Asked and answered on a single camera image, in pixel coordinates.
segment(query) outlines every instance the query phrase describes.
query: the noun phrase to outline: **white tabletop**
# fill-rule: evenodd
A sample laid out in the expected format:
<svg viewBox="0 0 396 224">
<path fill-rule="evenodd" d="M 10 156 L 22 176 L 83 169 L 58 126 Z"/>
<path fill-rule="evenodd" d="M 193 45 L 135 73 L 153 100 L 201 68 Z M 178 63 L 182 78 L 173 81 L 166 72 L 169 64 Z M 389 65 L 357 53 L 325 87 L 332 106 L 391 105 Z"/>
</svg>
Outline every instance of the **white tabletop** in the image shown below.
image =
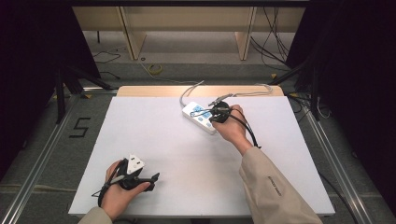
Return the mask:
<svg viewBox="0 0 396 224">
<path fill-rule="evenodd" d="M 207 105 L 213 97 L 186 97 Z M 235 97 L 257 142 L 320 216 L 334 210 L 286 97 Z M 140 177 L 161 173 L 154 191 L 138 195 L 124 215 L 134 217 L 247 217 L 241 156 L 218 133 L 183 117 L 178 97 L 114 97 L 69 214 L 97 205 L 91 195 L 113 162 L 134 153 L 146 163 Z"/>
</svg>

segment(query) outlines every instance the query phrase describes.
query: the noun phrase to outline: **hand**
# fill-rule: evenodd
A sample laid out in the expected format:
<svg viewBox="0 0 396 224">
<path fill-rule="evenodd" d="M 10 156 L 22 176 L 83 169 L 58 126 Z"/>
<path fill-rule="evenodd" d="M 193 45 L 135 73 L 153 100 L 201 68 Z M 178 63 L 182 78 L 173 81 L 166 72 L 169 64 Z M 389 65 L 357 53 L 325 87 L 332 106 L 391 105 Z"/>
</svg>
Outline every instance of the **hand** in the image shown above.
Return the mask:
<svg viewBox="0 0 396 224">
<path fill-rule="evenodd" d="M 116 169 L 117 165 L 120 161 L 114 162 L 106 171 L 106 180 L 107 181 L 114 169 Z M 149 187 L 149 182 L 142 183 L 138 185 L 136 188 L 131 190 L 123 189 L 119 184 L 114 184 L 110 186 L 108 191 L 106 192 L 103 200 L 102 200 L 102 208 L 105 210 L 107 215 L 114 221 L 122 212 L 126 209 L 129 202 L 139 193 L 143 192 L 146 188 Z"/>
<path fill-rule="evenodd" d="M 244 111 L 240 105 L 232 105 L 230 108 L 233 116 L 246 122 L 243 116 Z M 246 128 L 238 120 L 229 117 L 224 123 L 214 121 L 212 124 L 225 140 L 231 142 L 238 149 L 242 156 L 248 149 L 253 147 L 246 138 Z"/>
</svg>

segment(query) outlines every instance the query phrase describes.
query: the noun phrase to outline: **plug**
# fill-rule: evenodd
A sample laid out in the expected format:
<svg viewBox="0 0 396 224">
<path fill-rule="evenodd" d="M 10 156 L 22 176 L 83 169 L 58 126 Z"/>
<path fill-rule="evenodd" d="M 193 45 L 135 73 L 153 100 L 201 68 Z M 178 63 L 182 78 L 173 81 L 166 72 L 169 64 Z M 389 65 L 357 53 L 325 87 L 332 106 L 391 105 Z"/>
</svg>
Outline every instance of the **plug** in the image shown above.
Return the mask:
<svg viewBox="0 0 396 224">
<path fill-rule="evenodd" d="M 143 168 L 145 163 L 141 161 L 136 155 L 130 154 L 128 160 L 128 168 L 127 168 L 127 175 L 132 174 L 133 172 Z"/>
</svg>

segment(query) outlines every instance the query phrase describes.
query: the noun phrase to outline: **sleeve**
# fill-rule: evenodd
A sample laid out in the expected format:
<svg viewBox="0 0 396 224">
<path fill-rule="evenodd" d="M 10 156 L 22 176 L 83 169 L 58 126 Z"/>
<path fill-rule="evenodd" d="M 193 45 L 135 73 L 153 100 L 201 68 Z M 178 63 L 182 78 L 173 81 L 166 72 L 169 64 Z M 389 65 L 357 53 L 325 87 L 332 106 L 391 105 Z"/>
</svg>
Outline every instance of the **sleeve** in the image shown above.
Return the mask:
<svg viewBox="0 0 396 224">
<path fill-rule="evenodd" d="M 257 147 L 245 153 L 239 174 L 254 223 L 321 223 L 297 190 Z"/>
<path fill-rule="evenodd" d="M 113 223 L 101 207 L 92 208 L 78 224 L 111 224 Z"/>
</svg>

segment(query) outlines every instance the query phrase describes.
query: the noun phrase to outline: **white connector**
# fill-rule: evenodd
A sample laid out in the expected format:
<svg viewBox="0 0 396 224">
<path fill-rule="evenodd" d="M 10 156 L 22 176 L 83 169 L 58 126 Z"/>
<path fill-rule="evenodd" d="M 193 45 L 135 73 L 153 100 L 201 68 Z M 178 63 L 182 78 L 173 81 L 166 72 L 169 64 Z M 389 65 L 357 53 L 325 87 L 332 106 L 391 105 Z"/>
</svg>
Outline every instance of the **white connector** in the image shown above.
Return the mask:
<svg viewBox="0 0 396 224">
<path fill-rule="evenodd" d="M 207 133 L 214 134 L 216 132 L 216 129 L 209 120 L 212 114 L 209 111 L 205 111 L 205 109 L 197 103 L 191 102 L 187 104 L 183 108 L 182 113 L 184 117 L 204 129 Z"/>
<path fill-rule="evenodd" d="M 145 163 L 141 161 L 139 158 L 137 158 L 136 155 L 129 154 L 128 169 L 127 169 L 128 175 L 143 168 L 144 166 Z"/>
</svg>

